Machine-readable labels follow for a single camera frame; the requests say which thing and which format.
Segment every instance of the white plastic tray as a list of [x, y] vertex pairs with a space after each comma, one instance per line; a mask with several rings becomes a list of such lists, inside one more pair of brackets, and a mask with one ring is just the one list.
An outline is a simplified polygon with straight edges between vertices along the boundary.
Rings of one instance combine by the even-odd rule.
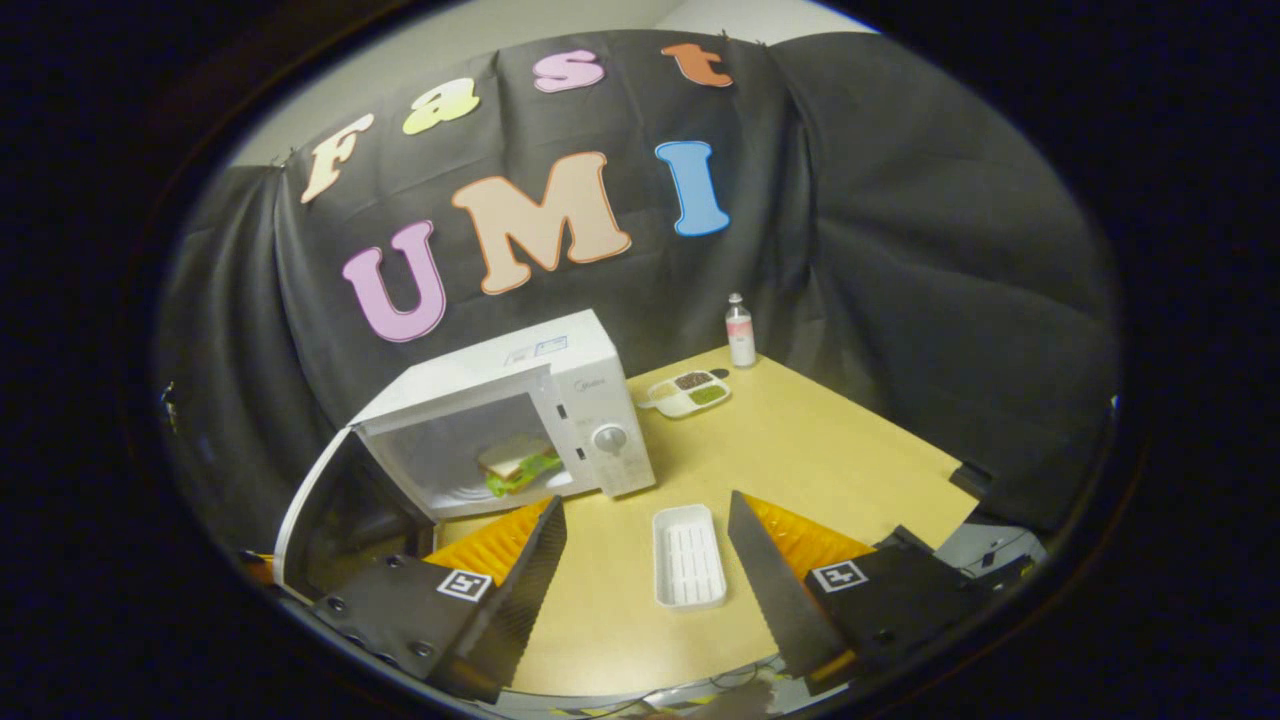
[[668, 507], [653, 516], [653, 565], [658, 605], [700, 610], [724, 603], [724, 569], [705, 505]]
[[[691, 386], [689, 389], [681, 388], [678, 380], [682, 378], [699, 378], [696, 386]], [[719, 388], [723, 392], [719, 397], [709, 401], [698, 402], [699, 392], [705, 392], [710, 388]], [[719, 378], [708, 373], [707, 370], [691, 370], [689, 373], [682, 373], [673, 378], [662, 380], [660, 383], [654, 383], [649, 387], [646, 402], [639, 402], [639, 407], [657, 407], [659, 413], [668, 418], [684, 418], [699, 410], [705, 410], [708, 407], [714, 407], [721, 402], [728, 400], [728, 396], [733, 391], [730, 389]]]

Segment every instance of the microwave control knob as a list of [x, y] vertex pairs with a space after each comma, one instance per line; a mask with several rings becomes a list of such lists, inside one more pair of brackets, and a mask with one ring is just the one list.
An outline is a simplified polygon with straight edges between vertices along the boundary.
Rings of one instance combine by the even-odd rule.
[[627, 443], [627, 432], [617, 425], [604, 425], [595, 430], [591, 442], [595, 443], [595, 447], [613, 455]]

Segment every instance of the bread slice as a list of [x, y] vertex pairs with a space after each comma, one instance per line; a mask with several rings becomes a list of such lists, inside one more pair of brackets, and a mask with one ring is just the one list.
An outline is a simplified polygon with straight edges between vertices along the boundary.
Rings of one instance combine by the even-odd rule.
[[481, 452], [477, 462], [486, 473], [511, 480], [520, 474], [520, 464], [526, 459], [554, 451], [556, 447], [547, 438], [521, 433]]

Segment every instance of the white rectangular container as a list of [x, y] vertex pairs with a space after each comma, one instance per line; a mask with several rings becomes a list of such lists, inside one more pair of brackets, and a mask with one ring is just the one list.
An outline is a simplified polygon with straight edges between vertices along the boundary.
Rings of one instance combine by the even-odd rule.
[[724, 603], [724, 569], [705, 505], [668, 507], [653, 516], [653, 564], [658, 605], [700, 610]]

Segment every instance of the table surface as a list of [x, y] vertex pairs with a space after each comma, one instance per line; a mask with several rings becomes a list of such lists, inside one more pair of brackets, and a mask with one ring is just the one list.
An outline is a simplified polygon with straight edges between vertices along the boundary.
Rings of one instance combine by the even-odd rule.
[[[636, 410], [658, 484], [623, 497], [566, 498], [568, 542], [512, 689], [557, 696], [645, 692], [699, 680], [777, 652], [726, 534], [733, 489], [867, 544], [899, 524], [940, 546], [977, 500], [948, 478], [960, 461], [764, 356], [736, 369], [728, 347], [627, 380], [632, 398], [689, 370], [726, 368], [730, 398], [687, 418]], [[677, 612], [654, 597], [653, 516], [707, 505], [728, 592]], [[451, 543], [492, 516], [440, 529]]]

